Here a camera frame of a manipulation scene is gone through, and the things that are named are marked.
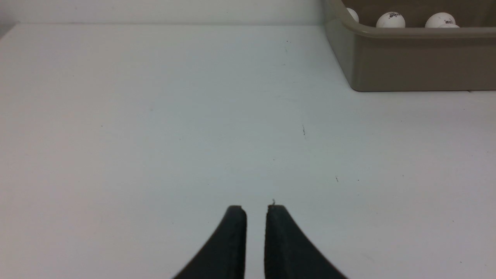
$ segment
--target white ball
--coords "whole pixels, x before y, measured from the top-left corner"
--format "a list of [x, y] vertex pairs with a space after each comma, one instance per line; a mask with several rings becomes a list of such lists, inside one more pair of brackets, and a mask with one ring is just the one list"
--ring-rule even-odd
[[377, 28], [405, 28], [405, 19], [397, 12], [390, 11], [383, 14], [377, 24]]
[[460, 26], [453, 24], [453, 23], [446, 23], [446, 24], [441, 25], [438, 28], [460, 28]]
[[350, 9], [350, 8], [346, 8], [346, 9], [348, 10], [348, 12], [350, 12], [351, 17], [352, 17], [352, 18], [353, 18], [356, 22], [359, 22], [357, 12], [355, 12], [355, 10]]
[[438, 28], [448, 23], [456, 24], [455, 18], [449, 13], [438, 12], [427, 20], [426, 28]]

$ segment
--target table surface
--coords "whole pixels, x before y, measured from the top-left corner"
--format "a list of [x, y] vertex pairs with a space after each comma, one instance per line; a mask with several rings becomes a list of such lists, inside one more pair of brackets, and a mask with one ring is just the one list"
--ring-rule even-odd
[[496, 274], [496, 94], [359, 93], [321, 26], [17, 25], [2, 279], [170, 278], [275, 199], [350, 279]]

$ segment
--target white wall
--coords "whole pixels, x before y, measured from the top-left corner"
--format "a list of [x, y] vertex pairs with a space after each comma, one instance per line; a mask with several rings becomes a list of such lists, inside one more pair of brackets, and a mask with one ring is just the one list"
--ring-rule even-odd
[[0, 0], [0, 22], [320, 24], [321, 0]]

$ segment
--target white table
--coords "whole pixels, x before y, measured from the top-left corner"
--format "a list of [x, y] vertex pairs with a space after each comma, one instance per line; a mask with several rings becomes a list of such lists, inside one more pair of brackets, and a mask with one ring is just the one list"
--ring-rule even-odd
[[228, 205], [263, 278], [284, 204], [350, 279], [493, 279], [496, 94], [358, 93], [320, 26], [17, 25], [2, 279], [170, 278]]

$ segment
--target plastic bin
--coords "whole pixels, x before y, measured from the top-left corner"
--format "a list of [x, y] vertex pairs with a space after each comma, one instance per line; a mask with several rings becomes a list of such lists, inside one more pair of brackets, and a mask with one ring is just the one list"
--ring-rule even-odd
[[[496, 90], [496, 0], [324, 0], [324, 10], [327, 38], [354, 90]], [[390, 11], [407, 28], [375, 28]], [[461, 28], [424, 28], [438, 12]]]

